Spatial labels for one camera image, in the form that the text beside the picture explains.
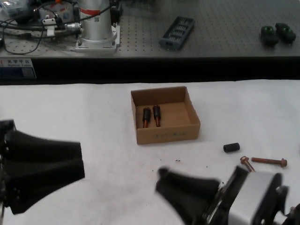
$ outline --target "black cable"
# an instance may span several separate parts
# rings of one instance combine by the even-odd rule
[[[34,36],[31,33],[13,34],[13,33],[10,33],[10,32],[4,32],[4,34],[6,36],[13,36],[13,37],[16,37],[16,38],[24,38],[26,40],[40,39],[40,37]],[[65,32],[65,33],[62,33],[62,34],[56,34],[54,37],[53,36],[43,36],[42,39],[65,38],[65,37],[69,37],[69,36],[77,35],[77,34],[79,34],[78,31],[72,31],[72,32]]]
[[[2,31],[2,32],[3,32],[3,33],[2,33],[2,39],[3,39],[3,46],[4,46],[5,51],[8,52],[8,53],[10,53],[10,54],[13,54],[13,55],[25,55],[25,54],[29,54],[29,53],[34,52],[35,50],[38,49],[39,44],[40,44],[41,41],[42,41],[43,34],[44,34],[44,29],[42,30],[41,36],[40,36],[40,38],[39,38],[39,40],[38,40],[38,43],[37,43],[37,46],[35,47],[35,49],[33,49],[33,50],[29,51],[29,52],[24,52],[24,53],[21,53],[21,52],[15,53],[15,52],[11,52],[11,51],[7,50],[6,44],[5,44],[5,38],[4,38],[4,35],[5,35],[4,30],[5,30],[5,28],[6,28],[11,22],[13,22],[13,21],[16,20],[16,19],[17,19],[17,18],[11,19],[11,21],[8,22],[8,23],[5,25],[5,27],[3,27],[3,31]]]

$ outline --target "cardboard box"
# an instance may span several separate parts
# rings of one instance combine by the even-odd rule
[[[131,91],[131,105],[138,144],[164,143],[197,139],[200,120],[186,87]],[[156,127],[153,106],[159,105],[161,127]],[[151,109],[148,128],[143,128],[143,109]]]

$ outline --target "bolt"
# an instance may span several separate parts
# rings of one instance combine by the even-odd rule
[[[148,128],[148,123],[150,121],[150,115],[151,115],[151,109],[148,107],[144,108],[143,115],[142,115],[142,121],[144,123],[143,128]]]
[[[256,163],[275,164],[275,165],[280,165],[281,167],[287,166],[287,160],[285,160],[284,158],[282,158],[281,160],[274,160],[268,158],[251,158],[251,161]]]
[[[156,126],[160,127],[161,116],[160,116],[160,107],[159,107],[159,105],[153,106],[153,116],[154,116],[154,119],[155,119],[155,122],[156,122]]]
[[[243,156],[242,158],[240,158],[240,163],[245,164],[250,172],[256,172],[252,165],[249,163],[248,157]]]

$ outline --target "cable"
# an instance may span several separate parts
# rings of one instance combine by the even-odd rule
[[[2,33],[2,39],[3,39],[3,46],[4,46],[5,51],[8,52],[8,53],[10,53],[10,54],[13,54],[13,55],[25,55],[25,54],[29,54],[29,53],[34,52],[35,50],[38,49],[38,47],[39,47],[39,45],[40,45],[40,43],[41,43],[41,41],[42,41],[43,34],[44,34],[44,29],[42,29],[41,36],[40,36],[40,38],[39,38],[39,40],[38,40],[38,43],[37,43],[37,46],[35,47],[35,49],[33,49],[33,50],[29,51],[29,52],[24,52],[24,53],[21,53],[21,52],[15,53],[15,52],[11,52],[11,51],[7,50],[6,44],[5,44],[5,38],[4,38],[4,35],[5,35],[4,30],[5,30],[5,28],[6,28],[12,21],[14,21],[14,20],[16,20],[16,19],[17,19],[17,18],[11,19],[11,21],[8,22],[8,23],[5,25],[5,27],[3,27],[3,31],[2,31],[2,32],[3,32],[3,33]]]
[[[96,13],[96,14],[90,15],[90,16],[87,16],[87,17],[82,18],[82,19],[79,19],[79,20],[75,20],[75,21],[73,21],[73,22],[60,22],[60,23],[45,24],[45,25],[32,25],[31,27],[43,27],[43,28],[44,28],[44,27],[47,27],[47,26],[61,26],[61,25],[65,25],[65,24],[79,23],[79,22],[81,22],[81,21],[88,20],[88,19],[94,18],[94,17],[96,17],[96,16],[98,16],[98,15],[101,15],[102,13],[106,12],[106,11],[109,10],[110,8],[111,8],[111,6],[106,7],[105,9],[103,9],[102,11],[100,11],[99,13]],[[6,24],[7,24],[6,21],[1,21],[1,20],[0,20],[0,25],[1,25],[2,23],[6,23]],[[9,23],[9,25],[16,26],[16,27],[19,27],[19,26],[22,27],[22,26],[19,25],[19,24],[11,24],[11,23]]]

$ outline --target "black foam piece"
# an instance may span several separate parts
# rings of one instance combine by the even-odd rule
[[[160,115],[160,106],[159,105],[153,106],[153,117],[155,119],[156,119],[156,117],[161,118],[161,115]]]
[[[144,108],[143,115],[142,115],[142,121],[145,120],[149,121],[151,117],[151,109],[150,108]]]
[[[226,144],[223,146],[224,152],[233,152],[240,150],[240,144],[239,143],[232,143],[232,144]]]

